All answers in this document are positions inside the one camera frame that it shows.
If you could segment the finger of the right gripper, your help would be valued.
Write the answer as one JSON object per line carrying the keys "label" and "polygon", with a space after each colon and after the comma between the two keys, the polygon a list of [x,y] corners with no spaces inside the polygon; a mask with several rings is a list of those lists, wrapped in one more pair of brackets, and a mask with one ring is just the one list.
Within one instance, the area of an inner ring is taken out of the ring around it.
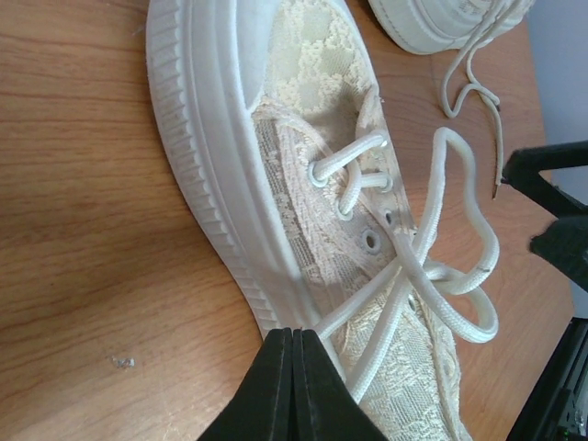
{"label": "finger of the right gripper", "polygon": [[529,251],[587,290],[587,217],[560,218],[529,243]]}
{"label": "finger of the right gripper", "polygon": [[502,183],[514,188],[555,217],[586,216],[587,205],[544,179],[542,171],[587,165],[587,141],[514,151],[502,172]]}

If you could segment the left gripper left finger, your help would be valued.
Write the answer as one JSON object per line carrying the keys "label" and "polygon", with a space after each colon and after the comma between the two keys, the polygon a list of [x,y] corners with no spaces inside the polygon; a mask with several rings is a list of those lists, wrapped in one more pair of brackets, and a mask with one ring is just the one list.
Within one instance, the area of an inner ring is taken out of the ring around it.
{"label": "left gripper left finger", "polygon": [[270,331],[233,398],[201,440],[290,440],[292,331]]}

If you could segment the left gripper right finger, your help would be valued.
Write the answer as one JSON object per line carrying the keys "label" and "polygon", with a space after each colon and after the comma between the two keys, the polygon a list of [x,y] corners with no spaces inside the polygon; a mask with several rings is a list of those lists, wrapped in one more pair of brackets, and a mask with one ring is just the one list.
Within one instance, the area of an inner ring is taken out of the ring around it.
{"label": "left gripper right finger", "polygon": [[298,440],[384,440],[348,392],[313,330],[293,332],[293,397]]}

